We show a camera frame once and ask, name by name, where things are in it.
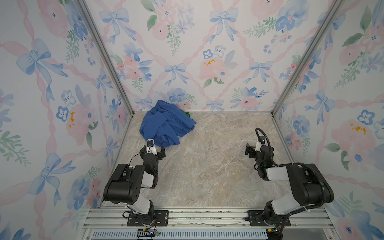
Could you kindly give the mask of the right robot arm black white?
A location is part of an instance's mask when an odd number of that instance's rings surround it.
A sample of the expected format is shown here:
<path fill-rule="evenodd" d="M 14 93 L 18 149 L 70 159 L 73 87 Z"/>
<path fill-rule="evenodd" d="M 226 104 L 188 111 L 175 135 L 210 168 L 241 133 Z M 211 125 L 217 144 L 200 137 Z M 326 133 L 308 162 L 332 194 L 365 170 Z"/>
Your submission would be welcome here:
<path fill-rule="evenodd" d="M 247 211 L 245 221 L 251 226 L 270 226 L 272 233 L 281 231 L 289 217 L 330 203 L 334 193 L 314 164 L 274 165 L 273 149 L 258 143 L 246 145 L 245 155 L 255 160 L 255 170 L 264 181 L 285 181 L 291 191 L 279 199 L 268 201 L 263 211 Z"/>

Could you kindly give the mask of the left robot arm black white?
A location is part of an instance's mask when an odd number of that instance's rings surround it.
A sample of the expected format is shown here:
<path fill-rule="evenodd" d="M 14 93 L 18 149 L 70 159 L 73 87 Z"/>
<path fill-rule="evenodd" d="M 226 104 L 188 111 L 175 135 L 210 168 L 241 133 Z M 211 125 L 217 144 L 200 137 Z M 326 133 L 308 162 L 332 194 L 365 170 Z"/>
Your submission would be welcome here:
<path fill-rule="evenodd" d="M 166 157 L 165 148 L 160 151 L 152 145 L 144 146 L 139 154 L 143 164 L 131 166 L 118 164 L 108 180 L 103 198 L 113 204 L 124 203 L 128 210 L 122 213 L 129 227 L 155 226 L 157 216 L 152 201 L 141 195 L 141 189 L 156 188 L 159 180 L 159 161 Z"/>

